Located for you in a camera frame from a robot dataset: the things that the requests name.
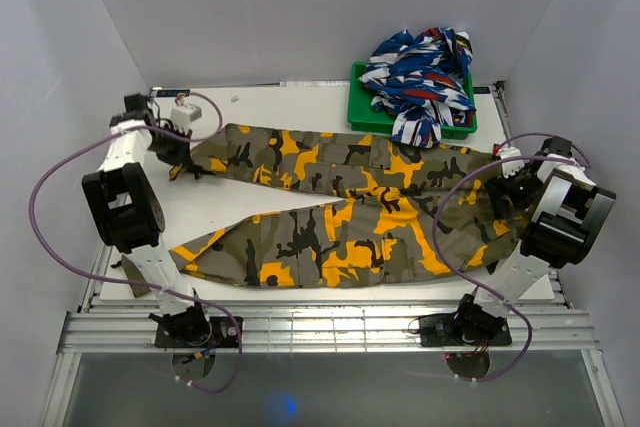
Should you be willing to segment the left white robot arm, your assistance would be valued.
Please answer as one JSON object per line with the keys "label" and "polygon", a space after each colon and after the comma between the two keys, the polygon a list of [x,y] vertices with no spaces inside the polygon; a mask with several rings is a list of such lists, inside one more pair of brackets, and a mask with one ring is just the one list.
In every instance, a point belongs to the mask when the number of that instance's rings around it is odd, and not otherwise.
{"label": "left white robot arm", "polygon": [[125,97],[125,111],[110,119],[105,159],[82,188],[101,240],[139,272],[134,284],[154,292],[159,312],[151,319],[172,340],[200,347],[211,341],[212,323],[165,246],[164,213],[143,168],[148,152],[172,167],[193,165],[192,124],[202,110],[190,95],[154,89]]}

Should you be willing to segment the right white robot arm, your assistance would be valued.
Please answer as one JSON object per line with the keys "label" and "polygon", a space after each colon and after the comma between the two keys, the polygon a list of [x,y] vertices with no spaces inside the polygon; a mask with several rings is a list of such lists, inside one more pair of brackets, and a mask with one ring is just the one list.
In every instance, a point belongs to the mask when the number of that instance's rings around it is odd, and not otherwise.
{"label": "right white robot arm", "polygon": [[574,158],[571,141],[544,140],[534,160],[515,147],[499,146],[501,173],[485,183],[498,220],[522,215],[525,226],[515,251],[496,268],[488,289],[463,296],[451,332],[464,344],[487,345],[507,331],[509,307],[553,270],[584,260],[599,235],[616,194],[598,186]]}

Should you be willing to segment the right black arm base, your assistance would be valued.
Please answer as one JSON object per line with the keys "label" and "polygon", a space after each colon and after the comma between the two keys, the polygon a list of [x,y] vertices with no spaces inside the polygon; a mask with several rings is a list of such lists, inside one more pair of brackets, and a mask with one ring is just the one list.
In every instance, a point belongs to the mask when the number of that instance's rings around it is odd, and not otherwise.
{"label": "right black arm base", "polygon": [[445,349],[447,366],[454,375],[484,379],[490,368],[490,347],[508,347],[512,337],[502,318],[472,320],[462,313],[431,314],[410,322],[408,332],[422,347]]}

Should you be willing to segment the camouflage yellow green trousers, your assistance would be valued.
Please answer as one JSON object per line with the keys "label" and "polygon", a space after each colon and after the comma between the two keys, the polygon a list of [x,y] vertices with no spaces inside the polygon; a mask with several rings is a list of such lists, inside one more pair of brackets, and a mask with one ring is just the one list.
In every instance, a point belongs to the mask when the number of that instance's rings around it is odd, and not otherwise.
{"label": "camouflage yellow green trousers", "polygon": [[507,258],[521,216],[498,220],[490,155],[402,146],[383,136],[229,124],[191,151],[233,181],[330,202],[250,216],[174,247],[185,274],[248,288],[431,282]]}

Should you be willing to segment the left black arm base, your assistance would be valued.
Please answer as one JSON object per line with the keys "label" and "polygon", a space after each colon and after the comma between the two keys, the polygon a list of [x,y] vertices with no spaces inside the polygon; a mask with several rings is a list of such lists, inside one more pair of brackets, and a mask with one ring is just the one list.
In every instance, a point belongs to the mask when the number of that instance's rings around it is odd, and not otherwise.
{"label": "left black arm base", "polygon": [[169,330],[159,325],[153,346],[172,352],[171,365],[176,375],[187,380],[202,380],[216,363],[217,354],[237,349],[243,318],[236,317],[235,326],[227,317],[210,316],[195,327]]}

